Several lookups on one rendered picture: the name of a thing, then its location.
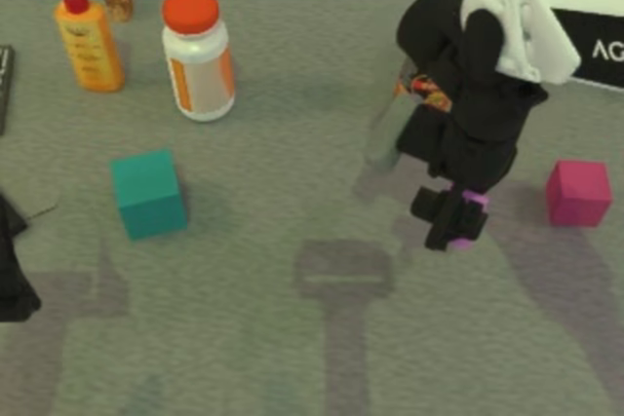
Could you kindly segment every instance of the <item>orange bottle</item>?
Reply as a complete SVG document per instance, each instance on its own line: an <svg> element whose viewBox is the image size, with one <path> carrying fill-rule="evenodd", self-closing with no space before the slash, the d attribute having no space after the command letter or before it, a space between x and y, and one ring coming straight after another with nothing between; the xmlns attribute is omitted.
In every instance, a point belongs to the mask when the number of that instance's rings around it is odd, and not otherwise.
<svg viewBox="0 0 624 416"><path fill-rule="evenodd" d="M116 92L124 86L106 11L89 0L62 0L55 20L78 83L93 92Z"/></svg>

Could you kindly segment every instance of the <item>gray table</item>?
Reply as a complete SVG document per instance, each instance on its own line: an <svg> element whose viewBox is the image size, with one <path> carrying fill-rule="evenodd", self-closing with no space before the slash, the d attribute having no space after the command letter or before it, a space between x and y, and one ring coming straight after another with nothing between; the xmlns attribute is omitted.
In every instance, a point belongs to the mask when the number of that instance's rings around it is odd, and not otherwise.
<svg viewBox="0 0 624 416"><path fill-rule="evenodd" d="M115 95L74 84L55 1L0 0L0 42L19 61L0 186L17 205L60 194L18 241L45 309L0 326L1 415L332 414L324 401L350 416L624 410L621 205L599 229L555 230L542 191L557 159L581 158L606 162L620 195L621 95L552 90L483 238L436 253L407 208L418 186L440 183L409 160L369 173L361 156L401 65L394 29L410 0L223 0L239 94L210 125L174 106L159 0L138 0L115 27L129 61ZM162 147L190 227L132 243L108 163ZM362 250L390 259L394 282L358 331L335 304L323 316L302 297L293 270ZM348 333L352 346L336 348ZM329 375L350 359L351 375ZM326 391L326 379L342 384Z"/></svg>

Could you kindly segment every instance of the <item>pink cube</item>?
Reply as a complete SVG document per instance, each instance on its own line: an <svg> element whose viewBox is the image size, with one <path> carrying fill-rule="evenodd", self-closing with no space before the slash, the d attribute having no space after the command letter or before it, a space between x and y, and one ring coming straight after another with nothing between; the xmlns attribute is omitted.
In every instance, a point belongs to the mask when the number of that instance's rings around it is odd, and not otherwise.
<svg viewBox="0 0 624 416"><path fill-rule="evenodd" d="M559 160L546 185L554 226L596 227L613 201L604 163Z"/></svg>

